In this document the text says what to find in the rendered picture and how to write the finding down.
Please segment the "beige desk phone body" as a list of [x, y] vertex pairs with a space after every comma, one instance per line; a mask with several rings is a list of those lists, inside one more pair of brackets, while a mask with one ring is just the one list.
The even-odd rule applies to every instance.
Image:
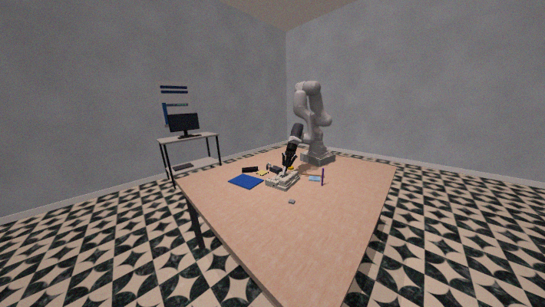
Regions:
[[265, 179], [265, 185], [276, 188], [278, 190], [287, 191], [292, 185], [294, 185], [300, 179], [300, 175], [298, 175], [297, 177], [294, 177], [293, 179], [291, 179], [288, 184], [286, 185], [281, 184], [280, 180], [288, 175], [289, 173], [286, 173], [286, 175], [283, 176], [282, 172], [280, 172], [272, 178]]

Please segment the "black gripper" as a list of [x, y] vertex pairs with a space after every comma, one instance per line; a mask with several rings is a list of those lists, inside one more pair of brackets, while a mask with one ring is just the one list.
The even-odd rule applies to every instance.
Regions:
[[[288, 167], [291, 167], [294, 160], [297, 158], [296, 148], [297, 148], [296, 144], [288, 143], [285, 153], [282, 153], [282, 165], [284, 166], [282, 171], [283, 176], [286, 175], [286, 171]], [[286, 156], [286, 160], [285, 160], [285, 156]]]

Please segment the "beige telephone handset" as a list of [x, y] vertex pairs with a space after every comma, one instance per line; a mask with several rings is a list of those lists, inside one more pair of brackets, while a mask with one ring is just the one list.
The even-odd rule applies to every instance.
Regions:
[[288, 176], [282, 178], [282, 179], [280, 180], [280, 183], [286, 185], [286, 184], [288, 184], [288, 183], [290, 182], [290, 180], [291, 180], [292, 178], [297, 177], [298, 174], [299, 174], [299, 172], [294, 170], [294, 171], [291, 172]]

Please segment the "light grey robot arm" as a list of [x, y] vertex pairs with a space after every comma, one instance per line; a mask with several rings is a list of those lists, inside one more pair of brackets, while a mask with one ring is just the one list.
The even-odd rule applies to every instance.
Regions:
[[[295, 91], [298, 92], [294, 93], [293, 112], [306, 121], [308, 132], [302, 132], [303, 124], [295, 123], [288, 140], [288, 143], [294, 143], [297, 146], [299, 144], [308, 144], [308, 155], [314, 157], [324, 157], [329, 153], [327, 147], [323, 144], [323, 132], [319, 129], [319, 126], [328, 127], [332, 123], [332, 117], [326, 113], [323, 107], [320, 90], [321, 85], [318, 81], [303, 81], [296, 84]], [[310, 94], [317, 94], [318, 96]], [[306, 96], [309, 96], [310, 109], [315, 114], [309, 112]], [[299, 139], [297, 140], [297, 138]]]

